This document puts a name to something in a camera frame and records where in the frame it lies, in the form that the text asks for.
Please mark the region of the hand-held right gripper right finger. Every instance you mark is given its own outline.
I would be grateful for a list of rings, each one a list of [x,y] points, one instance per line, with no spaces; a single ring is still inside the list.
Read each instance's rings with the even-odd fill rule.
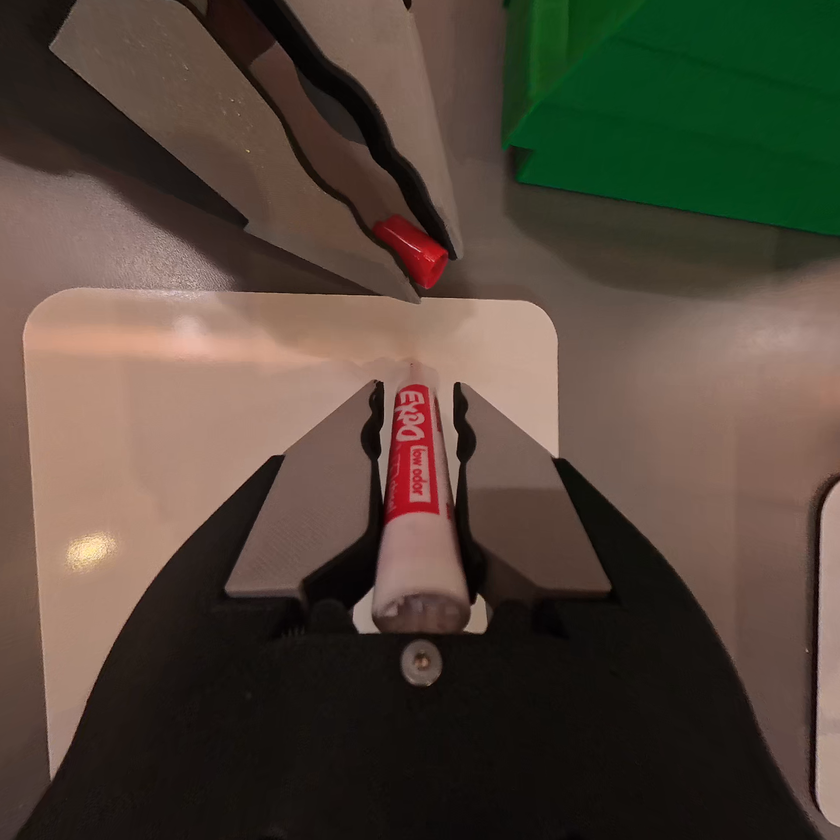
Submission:
[[[478,391],[453,391],[455,516],[469,594],[601,600],[612,585],[550,451]]]

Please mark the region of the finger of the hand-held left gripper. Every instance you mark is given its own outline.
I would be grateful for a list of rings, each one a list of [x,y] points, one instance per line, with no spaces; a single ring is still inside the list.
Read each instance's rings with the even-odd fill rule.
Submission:
[[[73,3],[51,51],[245,217],[246,233],[410,303],[397,260],[306,172],[282,121],[181,2]]]
[[[251,1],[311,86],[349,114],[417,222],[463,255],[454,188],[414,16],[397,1]]]

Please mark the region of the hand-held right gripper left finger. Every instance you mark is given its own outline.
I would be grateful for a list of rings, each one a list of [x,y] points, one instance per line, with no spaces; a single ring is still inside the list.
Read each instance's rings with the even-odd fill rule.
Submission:
[[[363,597],[382,534],[384,385],[372,380],[283,455],[229,597]]]

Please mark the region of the red dry erase marker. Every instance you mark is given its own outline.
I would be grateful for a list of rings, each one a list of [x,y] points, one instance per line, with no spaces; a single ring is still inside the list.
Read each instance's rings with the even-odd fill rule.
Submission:
[[[411,361],[395,390],[371,604],[384,633],[460,634],[469,623],[437,386],[434,371]]]

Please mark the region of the red marker cap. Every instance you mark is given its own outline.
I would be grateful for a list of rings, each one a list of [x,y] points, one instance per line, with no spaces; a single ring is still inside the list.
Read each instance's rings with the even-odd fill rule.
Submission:
[[[394,251],[412,282],[425,290],[437,285],[449,262],[444,246],[399,214],[377,221],[372,233]]]

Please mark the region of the white whiteboard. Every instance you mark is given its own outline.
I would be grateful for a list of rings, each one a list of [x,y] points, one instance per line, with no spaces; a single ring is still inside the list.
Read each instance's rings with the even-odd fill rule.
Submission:
[[[71,289],[24,330],[49,777],[109,650],[184,541],[399,363],[466,382],[559,453],[558,334],[527,301]]]

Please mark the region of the green plastic bin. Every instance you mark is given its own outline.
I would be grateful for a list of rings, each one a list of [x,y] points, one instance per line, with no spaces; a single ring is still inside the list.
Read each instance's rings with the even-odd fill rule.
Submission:
[[[838,1],[504,7],[520,183],[838,235]]]

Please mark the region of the beige board on white stand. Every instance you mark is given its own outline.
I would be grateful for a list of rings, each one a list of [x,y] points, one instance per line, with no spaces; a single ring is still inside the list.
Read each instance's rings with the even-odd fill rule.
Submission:
[[[839,827],[839,477],[816,504],[814,531],[814,714],[812,790],[817,809]]]

